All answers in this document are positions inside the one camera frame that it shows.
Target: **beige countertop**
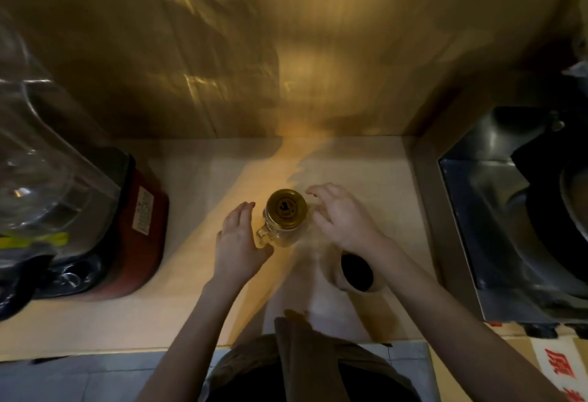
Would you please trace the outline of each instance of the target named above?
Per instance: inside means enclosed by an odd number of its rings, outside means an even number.
[[[30,303],[0,323],[0,360],[167,348],[212,276],[215,236],[225,215],[249,200],[254,229],[269,195],[331,181],[356,194],[379,226],[434,275],[423,215],[400,137],[121,141],[170,197],[164,260],[136,293],[104,302]],[[294,245],[276,249],[243,289],[219,345],[273,330],[285,310],[316,330],[356,342],[421,334],[386,288],[348,294],[319,267],[328,240],[312,224]]]

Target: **wall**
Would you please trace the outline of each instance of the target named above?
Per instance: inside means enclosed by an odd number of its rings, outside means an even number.
[[[518,59],[559,0],[0,0],[125,137],[409,134],[463,73]]]

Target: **glass mug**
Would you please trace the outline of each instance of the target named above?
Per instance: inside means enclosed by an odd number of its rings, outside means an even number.
[[[279,247],[296,242],[302,232],[308,206],[295,190],[282,189],[272,193],[263,209],[263,226],[257,231],[262,244],[269,239]]]

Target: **gold metal lid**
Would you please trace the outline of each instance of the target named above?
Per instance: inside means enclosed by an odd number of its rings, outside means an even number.
[[[278,228],[297,228],[306,218],[307,205],[300,193],[282,189],[272,193],[266,205],[268,219]]]

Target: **forearm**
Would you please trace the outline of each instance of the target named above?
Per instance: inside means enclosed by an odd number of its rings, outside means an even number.
[[[537,369],[474,318],[393,240],[374,247],[374,266],[435,349],[476,401],[564,401]]]
[[[202,389],[224,320],[239,294],[216,279],[202,295],[137,402],[194,402]]]

